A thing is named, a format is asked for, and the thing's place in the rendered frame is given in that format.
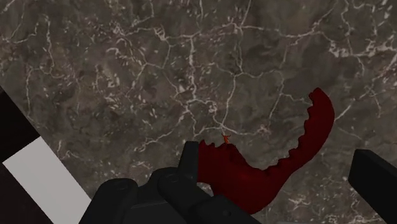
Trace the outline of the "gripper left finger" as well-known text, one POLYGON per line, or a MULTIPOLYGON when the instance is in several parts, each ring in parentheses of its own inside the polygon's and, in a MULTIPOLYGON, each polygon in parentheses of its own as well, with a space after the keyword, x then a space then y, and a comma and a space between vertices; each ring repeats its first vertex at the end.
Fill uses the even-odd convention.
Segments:
POLYGON ((198 154, 198 142, 186 142, 178 166, 155 170, 143 186, 129 178, 105 181, 79 224, 260 224, 197 186, 198 154))

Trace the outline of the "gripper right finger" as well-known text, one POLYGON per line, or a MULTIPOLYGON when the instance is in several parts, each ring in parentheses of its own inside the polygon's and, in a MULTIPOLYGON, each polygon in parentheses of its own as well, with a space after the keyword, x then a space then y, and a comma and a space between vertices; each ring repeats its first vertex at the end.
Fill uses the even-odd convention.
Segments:
POLYGON ((387 224, 397 224, 397 167, 371 150, 357 149, 348 182, 387 224))

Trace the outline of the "dark red toothed curved tool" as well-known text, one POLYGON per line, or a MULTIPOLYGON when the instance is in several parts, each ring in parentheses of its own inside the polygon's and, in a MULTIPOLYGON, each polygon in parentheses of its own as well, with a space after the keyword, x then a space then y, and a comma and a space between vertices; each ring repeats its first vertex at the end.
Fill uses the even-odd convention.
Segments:
POLYGON ((265 170, 251 167, 233 144, 198 146, 199 183, 211 186, 215 195, 224 195, 249 214, 255 214, 269 205, 288 178, 312 160, 326 142, 333 127, 335 112, 330 98, 316 88, 309 94, 312 106, 304 122, 304 134, 298 146, 288 151, 275 165, 265 170))

